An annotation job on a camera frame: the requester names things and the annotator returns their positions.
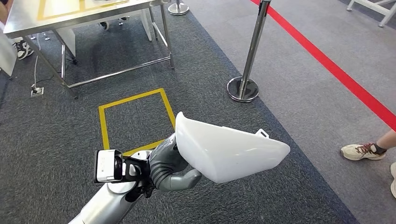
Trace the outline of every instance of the white cable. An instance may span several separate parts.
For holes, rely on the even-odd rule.
[[[38,44],[38,50],[41,50],[41,46],[40,46],[40,39],[39,39],[39,36],[38,36],[38,34],[37,34],[37,44]],[[36,72],[37,72],[37,60],[38,60],[38,56],[36,56],[36,63],[35,63],[35,74],[34,74],[34,76],[35,76],[35,84],[34,84],[34,87],[35,87],[35,89],[36,89],[36,82],[37,82],[37,79],[36,79]]]

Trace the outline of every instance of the metal frame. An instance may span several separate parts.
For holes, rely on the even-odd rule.
[[[92,82],[99,81],[99,80],[104,79],[104,78],[116,76],[116,75],[119,75],[119,74],[122,74],[122,73],[125,73],[125,72],[128,72],[128,71],[136,70],[136,69],[139,69],[139,68],[143,68],[143,67],[150,66],[150,65],[153,65],[153,64],[156,64],[156,63],[160,63],[160,62],[165,62],[165,61],[168,61],[168,60],[170,61],[170,67],[172,69],[174,69],[175,64],[174,64],[174,59],[173,59],[173,55],[172,55],[172,49],[171,49],[171,44],[170,44],[170,35],[169,35],[169,32],[168,32],[168,25],[167,25],[166,18],[165,18],[165,12],[164,12],[163,4],[160,5],[160,8],[161,8],[161,16],[162,16],[162,20],[163,20],[163,27],[164,27],[164,35],[165,35],[165,37],[162,35],[162,33],[159,30],[156,22],[154,21],[154,17],[153,17],[152,10],[151,10],[150,7],[149,7],[149,11],[150,11],[151,23],[152,23],[152,26],[153,26],[153,29],[154,29],[154,35],[156,37],[156,40],[158,40],[158,34],[161,37],[161,40],[163,41],[163,43],[165,44],[166,48],[168,49],[168,54],[169,55],[167,57],[156,59],[156,60],[153,60],[153,61],[150,61],[150,62],[146,62],[146,63],[140,64],[140,65],[137,65],[137,66],[134,66],[134,67],[131,67],[131,68],[123,69],[123,70],[120,70],[120,71],[117,71],[117,72],[113,72],[113,73],[110,73],[110,74],[102,75],[102,76],[99,76],[99,77],[96,77],[96,78],[92,78],[92,79],[85,80],[85,81],[78,82],[78,83],[74,83],[74,84],[67,84],[66,81],[65,81],[66,80],[66,72],[65,72],[65,70],[66,70],[66,67],[65,67],[65,65],[66,65],[66,62],[65,62],[66,61],[66,52],[72,58],[73,63],[77,63],[77,60],[74,57],[74,55],[71,53],[70,49],[67,47],[67,45],[65,44],[65,42],[63,41],[63,39],[61,38],[61,36],[58,34],[58,32],[56,30],[53,30],[53,32],[54,32],[55,36],[57,37],[57,39],[62,44],[62,58],[61,58],[61,60],[62,60],[62,68],[61,68],[61,75],[58,74],[58,72],[54,68],[54,66],[45,58],[45,56],[41,53],[41,51],[38,49],[38,47],[30,40],[30,38],[28,36],[25,36],[23,39],[30,45],[30,47],[37,53],[37,55],[44,61],[44,63],[47,66],[49,66],[51,72],[54,74],[54,77],[56,77],[58,79],[58,81],[62,84],[62,86],[68,91],[68,93],[74,99],[77,99],[78,98],[77,94],[72,90],[72,88],[75,88],[77,86],[81,86],[81,85],[84,85],[84,84],[92,83]]]
[[[176,0],[175,4],[169,6],[168,11],[171,15],[184,15],[190,10],[188,5],[181,3],[180,0]]]
[[[385,17],[383,18],[383,20],[378,24],[379,27],[384,27],[388,21],[392,18],[393,15],[395,15],[396,13],[396,3],[392,6],[391,9],[387,9],[382,7],[381,5],[385,5],[391,2],[394,2],[396,0],[382,0],[379,2],[371,2],[368,0],[351,0],[351,2],[349,3],[348,7],[346,8],[347,11],[352,11],[352,5],[356,2],[359,3],[367,8],[370,8],[378,13],[381,13],[382,15],[384,15]]]
[[[252,41],[250,42],[247,54],[245,69],[241,77],[235,77],[227,83],[227,92],[231,99],[247,103],[253,101],[259,95],[259,87],[255,81],[250,79],[253,62],[255,61],[257,48],[260,43],[262,30],[264,29],[267,11],[271,0],[260,0],[259,13],[253,31]]]

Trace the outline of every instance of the stanchion post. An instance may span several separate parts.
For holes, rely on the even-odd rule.
[[[171,15],[184,15],[186,14],[190,8],[188,5],[181,3],[180,0],[176,0],[175,4],[169,6],[168,11]]]
[[[261,0],[259,4],[259,13],[253,32],[252,41],[250,43],[249,52],[247,54],[245,69],[241,77],[231,79],[227,84],[227,91],[230,97],[238,102],[251,102],[259,94],[259,87],[252,80],[249,79],[252,71],[253,62],[255,60],[257,48],[259,46],[260,37],[264,28],[264,23],[267,18],[267,11],[271,0]]]

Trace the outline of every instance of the black sock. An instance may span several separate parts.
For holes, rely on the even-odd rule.
[[[381,154],[384,154],[384,153],[386,152],[386,150],[387,150],[387,149],[385,149],[385,148],[379,147],[379,146],[377,145],[377,143],[375,143],[374,146],[375,146],[375,148],[377,149],[377,151],[376,151],[375,153],[380,154],[380,155],[381,155]]]

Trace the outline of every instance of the stanchion base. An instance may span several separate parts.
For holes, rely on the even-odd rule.
[[[184,3],[180,3],[180,8],[177,8],[177,4],[169,6],[168,11],[171,15],[184,15],[190,10],[190,8]]]
[[[227,84],[228,94],[233,100],[238,102],[247,103],[253,101],[259,95],[259,87],[253,80],[249,79],[246,85],[245,95],[241,96],[239,94],[241,81],[242,77],[231,79]]]

